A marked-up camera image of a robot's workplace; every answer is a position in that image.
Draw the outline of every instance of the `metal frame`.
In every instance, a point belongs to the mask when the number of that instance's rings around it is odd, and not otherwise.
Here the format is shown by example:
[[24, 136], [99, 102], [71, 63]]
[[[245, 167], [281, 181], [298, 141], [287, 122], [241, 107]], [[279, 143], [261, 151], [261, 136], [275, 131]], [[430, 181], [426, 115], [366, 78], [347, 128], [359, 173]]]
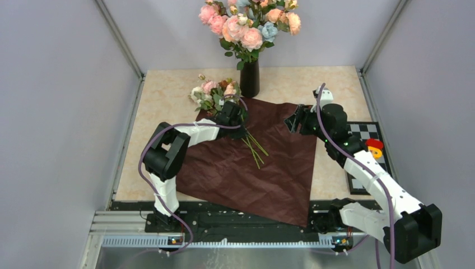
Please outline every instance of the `metal frame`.
[[104, 18], [104, 21], [107, 24], [112, 36], [119, 45], [122, 54], [124, 55], [131, 68], [134, 70], [134, 73], [138, 76], [138, 78], [143, 79], [144, 73], [140, 69], [140, 66], [138, 65], [131, 49], [127, 45], [127, 42], [125, 42], [124, 36], [120, 32], [119, 27], [115, 23], [114, 19], [112, 18], [109, 9], [104, 3], [104, 0], [94, 0], [94, 3], [96, 4], [97, 10], [99, 10], [102, 17]]
[[[376, 105], [374, 104], [371, 89], [366, 81], [366, 75], [370, 70], [375, 58], [378, 56], [379, 52], [381, 51], [382, 47], [384, 46], [388, 36], [392, 32], [394, 24], [400, 18], [402, 12], [407, 7], [407, 4], [411, 0], [400, 0], [393, 15], [391, 16], [390, 20], [388, 21], [384, 31], [381, 33], [376, 45], [374, 46], [373, 50], [371, 51], [368, 59], [366, 60], [362, 69], [358, 71], [358, 76], [360, 79], [360, 83], [363, 89], [363, 93], [365, 95], [366, 102], [368, 104], [368, 109], [370, 111], [371, 118], [374, 121], [379, 121], [379, 113]], [[125, 160], [125, 155], [127, 153], [128, 141], [130, 139], [132, 133], [132, 127], [134, 124], [135, 116], [138, 109], [138, 104], [140, 101], [140, 97], [142, 95], [143, 85], [145, 82], [145, 74], [141, 71], [140, 66], [138, 65], [132, 51], [130, 50], [129, 46], [125, 42], [122, 33], [120, 32], [117, 24], [115, 23], [112, 15], [110, 14], [107, 6], [104, 3], [104, 0], [94, 0], [96, 3], [97, 9], [100, 11], [102, 17], [104, 18], [109, 30], [111, 31], [115, 41], [117, 42], [120, 50], [122, 51], [124, 57], [126, 58], [127, 62], [131, 66], [134, 73], [141, 79], [140, 85], [137, 90], [137, 96], [134, 102], [133, 109], [130, 113], [129, 119], [129, 126], [127, 129], [126, 136], [124, 138], [123, 149], [119, 158], [119, 164], [116, 174], [114, 175], [114, 183], [111, 188], [111, 193], [109, 196], [109, 202], [115, 198], [115, 193], [117, 191], [119, 185], [120, 175], [122, 173], [122, 167]], [[381, 132], [383, 136], [385, 135], [384, 127], [381, 127]], [[396, 166], [393, 165], [391, 161], [391, 156], [388, 155], [389, 165], [393, 168], [394, 178], [397, 179], [397, 170]], [[149, 211], [98, 211], [95, 214], [93, 219], [89, 237], [87, 239], [85, 251], [83, 253], [83, 259], [81, 262], [81, 268], [95, 268], [99, 259], [100, 249], [102, 247], [102, 243], [106, 236], [146, 236], [150, 234], [145, 233], [145, 221], [143, 219], [143, 215], [147, 215], [151, 212]], [[329, 236], [345, 236], [346, 233], [328, 233]], [[354, 233], [355, 236], [362, 236], [365, 235], [364, 233]], [[425, 255], [422, 255], [418, 258], [418, 265], [420, 269], [427, 269], [427, 268], [434, 268], [440, 269], [440, 263], [437, 258], [436, 252], [432, 251]]]

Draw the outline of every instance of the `gray wall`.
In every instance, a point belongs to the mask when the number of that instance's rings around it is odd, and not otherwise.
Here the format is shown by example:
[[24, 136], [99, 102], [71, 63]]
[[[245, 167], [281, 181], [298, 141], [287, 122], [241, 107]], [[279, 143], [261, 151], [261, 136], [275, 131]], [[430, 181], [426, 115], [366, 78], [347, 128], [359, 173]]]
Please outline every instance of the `gray wall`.
[[0, 268], [77, 268], [138, 80], [92, 0], [0, 3]]
[[[204, 0], [106, 0], [142, 70], [235, 67], [201, 24]], [[398, 0], [299, 0], [298, 36], [280, 33], [261, 66], [361, 67]]]
[[369, 73], [399, 181], [444, 214], [443, 268], [473, 268], [474, 11], [412, 1]]

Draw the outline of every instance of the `artificial flower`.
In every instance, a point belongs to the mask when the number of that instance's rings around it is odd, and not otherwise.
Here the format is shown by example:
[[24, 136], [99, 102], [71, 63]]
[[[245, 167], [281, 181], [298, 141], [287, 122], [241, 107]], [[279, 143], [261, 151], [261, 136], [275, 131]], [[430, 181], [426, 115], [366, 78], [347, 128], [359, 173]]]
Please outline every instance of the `artificial flower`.
[[203, 93], [204, 89], [202, 87], [195, 87], [192, 89], [192, 93], [190, 94], [190, 98], [197, 103], [198, 105], [201, 104], [201, 99], [195, 96], [195, 93]]
[[290, 34], [297, 35], [298, 33], [300, 33], [300, 29], [301, 29], [300, 17], [293, 12], [289, 12], [287, 14], [287, 18], [288, 18], [288, 26], [290, 28]]
[[297, 0], [285, 0], [285, 9], [294, 10], [297, 7]]
[[232, 16], [224, 23], [223, 36], [226, 41], [235, 42], [241, 40], [248, 30], [249, 27], [247, 25], [243, 26], [239, 24], [239, 18], [237, 16]]
[[201, 84], [201, 88], [205, 94], [210, 94], [212, 89], [218, 88], [218, 83], [208, 80]]
[[278, 33], [278, 29], [272, 22], [268, 21], [264, 26], [259, 25], [259, 31], [262, 33], [262, 37], [264, 41], [267, 42], [274, 42], [276, 35]]
[[199, 18], [203, 24], [208, 24], [212, 18], [218, 16], [218, 12], [216, 11], [214, 6], [205, 5], [201, 8], [201, 13], [199, 14]]
[[248, 17], [245, 14], [239, 13], [237, 17], [239, 19], [239, 25], [246, 25], [248, 23]]
[[231, 17], [232, 15], [236, 15], [236, 14], [238, 14], [238, 8], [234, 5], [230, 6], [228, 15]]
[[258, 29], [251, 28], [243, 36], [241, 43], [243, 44], [243, 47], [247, 48], [250, 52], [254, 49], [260, 49], [263, 43], [262, 34]]
[[260, 2], [260, 6], [261, 6], [261, 7], [267, 7], [268, 5], [269, 5], [269, 0], [262, 0], [262, 1]]
[[224, 91], [224, 95], [236, 94], [236, 93], [237, 93], [237, 91], [236, 91], [236, 89], [234, 88], [234, 84], [233, 84], [233, 83], [228, 84], [228, 86], [226, 87], [226, 91]]
[[285, 12], [278, 8], [274, 8], [273, 10], [269, 11], [266, 15], [266, 19], [272, 23], [277, 23], [277, 21], [282, 21], [283, 23], [287, 23], [287, 17], [285, 16]]
[[222, 29], [223, 29], [223, 25], [226, 22], [226, 20], [227, 20], [227, 16], [215, 16], [209, 22], [209, 26], [211, 28], [211, 31], [213, 33], [217, 34], [218, 36], [220, 36], [221, 38], [223, 37]]
[[236, 7], [245, 7], [245, 6], [248, 6], [250, 5], [251, 2], [249, 2], [249, 0], [236, 0]]

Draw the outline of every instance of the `red object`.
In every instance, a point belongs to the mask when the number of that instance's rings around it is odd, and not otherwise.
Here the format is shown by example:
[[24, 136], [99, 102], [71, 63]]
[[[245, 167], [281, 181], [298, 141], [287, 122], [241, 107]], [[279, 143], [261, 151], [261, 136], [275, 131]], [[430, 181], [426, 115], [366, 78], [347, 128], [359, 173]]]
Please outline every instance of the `red object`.
[[374, 139], [374, 138], [370, 138], [370, 139], [366, 140], [366, 145], [367, 145], [368, 147], [375, 147], [375, 148], [377, 148], [377, 149], [379, 149], [379, 150], [382, 150], [383, 147], [384, 147], [384, 145], [383, 145], [383, 143], [382, 143], [381, 141], [376, 140], [376, 139]]

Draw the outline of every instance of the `brown wrapping paper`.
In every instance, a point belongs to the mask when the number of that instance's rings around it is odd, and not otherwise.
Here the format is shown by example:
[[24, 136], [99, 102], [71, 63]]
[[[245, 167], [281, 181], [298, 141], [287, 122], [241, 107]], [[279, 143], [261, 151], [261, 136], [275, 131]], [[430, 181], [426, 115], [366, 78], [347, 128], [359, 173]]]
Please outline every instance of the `brown wrapping paper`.
[[[242, 140], [228, 137], [188, 148], [176, 177], [181, 193], [269, 219], [306, 226], [315, 159], [316, 137], [290, 133], [284, 119], [295, 104], [244, 99], [247, 128], [269, 153], [256, 151], [261, 169]], [[206, 116], [201, 111], [200, 120]]]

